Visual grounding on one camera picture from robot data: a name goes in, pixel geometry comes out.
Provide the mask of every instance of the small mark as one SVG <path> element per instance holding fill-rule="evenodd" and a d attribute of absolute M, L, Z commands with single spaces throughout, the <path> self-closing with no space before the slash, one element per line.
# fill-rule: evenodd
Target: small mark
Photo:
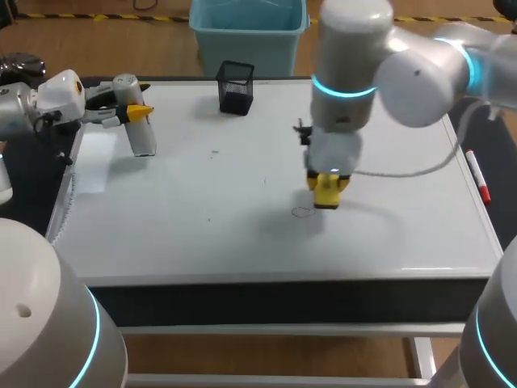
<path fill-rule="evenodd" d="M 349 124 L 351 122 L 351 118 L 348 116 L 341 116 L 336 119 L 336 124 Z"/>
<path fill-rule="evenodd" d="M 316 214 L 316 210 L 298 206 L 292 209 L 291 214 L 296 218 L 307 218 Z"/>

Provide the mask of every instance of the yellow black tape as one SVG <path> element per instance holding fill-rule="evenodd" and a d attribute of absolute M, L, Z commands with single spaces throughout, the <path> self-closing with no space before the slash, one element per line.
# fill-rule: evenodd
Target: yellow black tape
<path fill-rule="evenodd" d="M 145 20 L 156 22 L 175 22 L 188 23 L 187 17 L 181 16 L 140 16 L 140 15 L 116 15 L 116 14 L 18 14 L 18 19 L 93 19 L 94 21 L 102 21 L 105 19 L 126 19 L 126 20 Z M 310 20 L 312 24 L 317 23 L 317 19 Z M 509 23 L 502 16 L 414 16 L 405 17 L 398 16 L 396 22 L 414 23 L 447 23 L 447 22 L 493 22 L 493 23 Z"/>
<path fill-rule="evenodd" d="M 18 19 L 93 19 L 95 22 L 100 22 L 105 19 L 126 19 L 188 23 L 188 18 L 180 16 L 140 16 L 116 14 L 18 14 Z"/>

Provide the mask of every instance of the marker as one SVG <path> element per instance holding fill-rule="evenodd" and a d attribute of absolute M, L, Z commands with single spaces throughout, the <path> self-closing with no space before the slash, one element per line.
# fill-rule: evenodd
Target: marker
<path fill-rule="evenodd" d="M 467 163 L 469 164 L 470 171 L 476 181 L 477 189 L 479 190 L 479 194 L 481 195 L 481 199 L 485 205 L 490 205 L 492 199 L 490 198 L 490 192 L 488 191 L 488 187 L 486 186 L 485 178 L 483 178 L 483 174 L 481 173 L 481 169 L 477 164 L 476 156 L 472 150 L 468 150 L 465 154 L 467 158 Z"/>
<path fill-rule="evenodd" d="M 148 107 L 146 105 L 128 105 L 126 114 L 128 115 L 129 122 L 135 123 L 146 118 L 153 112 L 153 110 L 153 107 Z"/>

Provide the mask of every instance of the yellow object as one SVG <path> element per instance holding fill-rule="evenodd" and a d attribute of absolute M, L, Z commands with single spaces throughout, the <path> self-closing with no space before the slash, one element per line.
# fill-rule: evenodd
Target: yellow object
<path fill-rule="evenodd" d="M 75 81 L 75 91 L 78 93 L 78 95 L 81 95 L 82 93 L 82 84 L 78 79 Z"/>
<path fill-rule="evenodd" d="M 317 185 L 317 178 L 309 178 L 307 177 L 307 185 L 309 186 L 309 190 L 314 190 Z"/>
<path fill-rule="evenodd" d="M 94 22 L 102 22 L 107 19 L 106 15 L 94 15 Z"/>
<path fill-rule="evenodd" d="M 342 192 L 350 183 L 350 178 L 339 180 L 339 191 Z"/>
<path fill-rule="evenodd" d="M 337 209 L 339 206 L 340 182 L 337 174 L 320 174 L 314 188 L 314 208 Z"/>
<path fill-rule="evenodd" d="M 153 107 L 147 105 L 128 105 L 128 119 L 130 123 L 140 121 L 153 112 Z"/>

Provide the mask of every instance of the white cable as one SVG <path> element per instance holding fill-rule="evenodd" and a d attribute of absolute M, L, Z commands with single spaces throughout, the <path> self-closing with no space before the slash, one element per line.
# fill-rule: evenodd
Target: white cable
<path fill-rule="evenodd" d="M 50 245 L 52 245 L 53 247 L 56 246 L 57 241 L 65 233 L 66 224 L 68 223 L 68 220 L 70 218 L 72 206 L 74 206 L 77 180 L 75 177 L 75 172 L 74 172 L 73 167 L 71 167 L 71 169 L 70 169 L 70 184 L 71 184 L 72 188 L 70 189 L 70 198 L 69 198 L 68 204 L 66 205 L 65 215 L 63 216 L 63 221 L 61 222 L 61 225 L 59 226 L 59 230 L 57 231 L 56 236 L 54 236 L 53 240 L 50 242 Z"/>
<path fill-rule="evenodd" d="M 474 112 L 484 106 L 488 103 L 485 101 L 476 101 L 475 103 L 471 103 L 467 109 L 465 109 L 465 112 L 463 112 L 463 115 L 461 115 L 460 118 L 460 127 L 458 128 L 458 133 L 456 135 L 456 142 L 454 143 L 454 146 L 452 147 L 452 151 L 447 155 L 447 157 L 439 164 L 433 167 L 426 168 L 425 170 L 420 171 L 414 171 L 414 172 L 406 172 L 406 173 L 388 173 L 388 172 L 370 172 L 370 171 L 354 171 L 354 174 L 358 175 L 367 175 L 367 176 L 378 176 L 381 178 L 414 178 L 416 176 L 422 176 L 430 174 L 431 172 L 435 172 L 438 170 L 441 170 L 445 166 L 451 162 L 451 160 L 454 159 L 456 156 L 456 153 L 458 152 L 458 149 L 461 146 L 461 143 L 463 143 L 463 140 L 465 139 L 465 135 L 467 134 L 467 129 L 469 128 L 469 122 L 470 119 L 472 119 L 472 115 Z"/>

